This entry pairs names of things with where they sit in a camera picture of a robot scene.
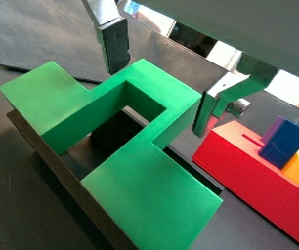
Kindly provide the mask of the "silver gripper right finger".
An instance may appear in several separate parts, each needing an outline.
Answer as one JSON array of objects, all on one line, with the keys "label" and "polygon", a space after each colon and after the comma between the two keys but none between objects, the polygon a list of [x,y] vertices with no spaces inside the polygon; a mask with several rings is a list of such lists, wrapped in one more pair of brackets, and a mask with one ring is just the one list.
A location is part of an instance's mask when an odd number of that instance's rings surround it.
[{"label": "silver gripper right finger", "polygon": [[193,123],[193,132],[204,137],[225,112],[240,117],[250,104],[244,98],[260,92],[275,78],[279,69],[243,53],[236,70],[245,78],[232,79],[225,74],[204,91]]}]

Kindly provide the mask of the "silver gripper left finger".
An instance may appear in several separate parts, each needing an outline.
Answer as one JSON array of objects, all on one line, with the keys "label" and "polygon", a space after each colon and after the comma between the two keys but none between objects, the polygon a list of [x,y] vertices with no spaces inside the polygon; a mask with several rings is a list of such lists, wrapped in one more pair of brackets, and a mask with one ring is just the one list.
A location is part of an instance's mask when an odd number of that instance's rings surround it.
[{"label": "silver gripper left finger", "polygon": [[120,15],[115,0],[81,0],[95,25],[107,71],[119,72],[129,63],[128,20]]}]

